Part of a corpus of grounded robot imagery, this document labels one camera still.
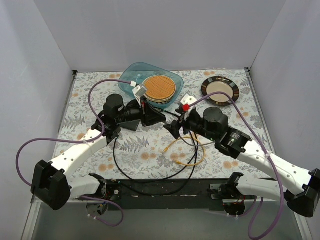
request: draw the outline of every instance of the yellow cable connector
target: yellow cable connector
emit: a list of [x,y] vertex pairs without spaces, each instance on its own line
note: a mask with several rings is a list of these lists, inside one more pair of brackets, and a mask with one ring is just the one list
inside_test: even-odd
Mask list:
[[[167,146],[167,147],[163,150],[163,153],[166,153],[166,152],[168,151],[168,149],[169,149],[175,142],[179,141],[181,138],[183,138],[183,139],[191,139],[190,136],[180,137],[180,138],[174,140],[173,142],[171,142],[171,143],[169,144],[169,146]],[[202,145],[202,143],[201,143],[198,139],[194,139],[194,140],[197,141],[197,142],[199,143],[199,145]],[[199,162],[193,163],[193,164],[186,164],[186,163],[183,163],[183,162],[181,162],[181,161],[179,161],[179,160],[173,160],[173,161],[174,161],[176,164],[180,164],[180,165],[184,165],[184,166],[188,166],[188,167],[196,166],[196,165],[202,163],[202,162],[204,161],[204,159],[205,159],[205,156],[206,156],[206,149],[205,149],[205,147],[204,147],[204,146],[201,146],[201,147],[202,147],[202,151],[203,151],[203,156],[202,156],[202,159],[201,159]]]

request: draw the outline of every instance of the waffle-textured disc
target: waffle-textured disc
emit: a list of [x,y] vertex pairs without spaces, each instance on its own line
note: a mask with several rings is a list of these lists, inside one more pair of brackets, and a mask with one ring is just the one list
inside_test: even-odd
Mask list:
[[176,92],[175,82],[167,76],[155,75],[144,80],[147,92],[145,97],[153,102],[166,102],[172,98]]
[[[206,96],[213,92],[224,92],[235,102],[238,100],[240,91],[238,86],[230,79],[223,76],[213,76],[202,83],[201,92]],[[207,100],[216,106],[228,106],[231,104],[229,98],[223,94],[212,95]]]

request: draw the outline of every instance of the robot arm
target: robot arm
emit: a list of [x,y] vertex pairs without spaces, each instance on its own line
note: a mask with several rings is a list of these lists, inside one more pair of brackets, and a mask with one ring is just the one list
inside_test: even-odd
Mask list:
[[140,122],[143,126],[152,126],[166,121],[166,116],[151,107],[144,97],[140,102],[133,100],[125,106],[123,98],[118,94],[108,96],[98,116],[104,123],[103,136],[86,142],[102,132],[102,126],[96,121],[81,139],[82,144],[72,146],[49,162],[41,160],[35,166],[31,192],[53,210],[62,208],[70,198],[81,195],[98,198],[105,196],[107,181],[103,177],[95,173],[85,177],[71,177],[92,155],[118,137],[123,124],[127,128],[136,129]]
[[[171,124],[164,125],[174,138],[180,138],[181,128],[183,128],[183,134],[192,131],[215,141],[215,148],[222,154],[250,164],[273,179],[276,178],[271,163],[257,142],[247,134],[229,126],[228,117],[217,107],[207,108],[203,112],[203,117],[194,107],[186,107],[195,101],[194,97],[186,95],[180,102],[180,108],[176,110],[181,117]],[[284,198],[289,208],[302,216],[312,217],[320,198],[320,170],[309,171],[272,153],[270,156],[283,186],[287,188]],[[245,177],[238,172],[234,172],[228,182],[221,185],[214,195],[221,199],[234,199],[241,195],[280,199],[277,181]]]

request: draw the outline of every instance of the black rimmed plate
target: black rimmed plate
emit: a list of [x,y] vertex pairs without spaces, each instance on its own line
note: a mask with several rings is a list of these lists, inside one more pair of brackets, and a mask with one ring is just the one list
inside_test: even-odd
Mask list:
[[[234,102],[238,100],[240,94],[238,86],[233,81],[223,76],[213,76],[205,80],[202,83],[201,92],[203,96],[213,92],[224,92],[228,94]],[[229,98],[223,94],[212,95],[208,97],[207,100],[219,107],[231,104]]]

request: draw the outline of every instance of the tabletop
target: tabletop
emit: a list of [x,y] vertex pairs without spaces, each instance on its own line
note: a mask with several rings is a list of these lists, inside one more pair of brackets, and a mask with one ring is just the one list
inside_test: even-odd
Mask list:
[[[197,99],[202,97],[201,85],[207,78],[213,76],[226,77],[239,87],[240,96],[236,104],[267,149],[270,149],[263,121],[245,70],[211,69],[172,72],[183,78],[184,87],[177,100],[166,108],[167,111],[174,112],[178,108],[178,101],[186,94]],[[60,139],[80,140],[86,134],[96,121],[88,105],[89,90],[95,83],[103,79],[119,79],[121,74],[122,72],[84,72],[77,74],[63,127],[59,133]],[[110,94],[121,94],[125,104],[132,100],[130,96],[119,89],[117,82],[102,83],[93,91],[91,98],[92,106],[98,113],[103,109],[106,98]],[[196,106],[196,109],[202,116],[204,110],[212,106],[209,102],[202,101]],[[221,110],[229,117],[231,127],[252,136],[232,105],[221,107]],[[165,115],[168,123],[174,120],[173,116]],[[188,146],[180,140],[173,144],[166,153],[163,153],[165,147],[174,140],[172,135],[163,128],[163,123],[149,127],[140,125],[136,132],[122,128],[115,145],[116,160],[123,171],[134,179],[160,179],[171,176],[183,167],[175,163],[174,160],[188,163],[195,151],[192,146]],[[199,140],[202,143],[208,142],[203,137],[199,137]],[[62,154],[70,147],[71,144],[58,143],[55,156]],[[124,179],[125,177],[115,166],[113,148],[114,142],[98,151],[74,173],[73,177],[83,177],[89,173],[97,173],[106,179]],[[202,156],[203,152],[200,148],[198,161]],[[233,172],[241,172],[246,176],[255,178],[268,177],[251,165],[219,153],[214,144],[205,147],[204,157],[204,161],[196,166],[192,178],[229,178]],[[188,178],[191,170],[192,167],[187,167],[175,178]]]

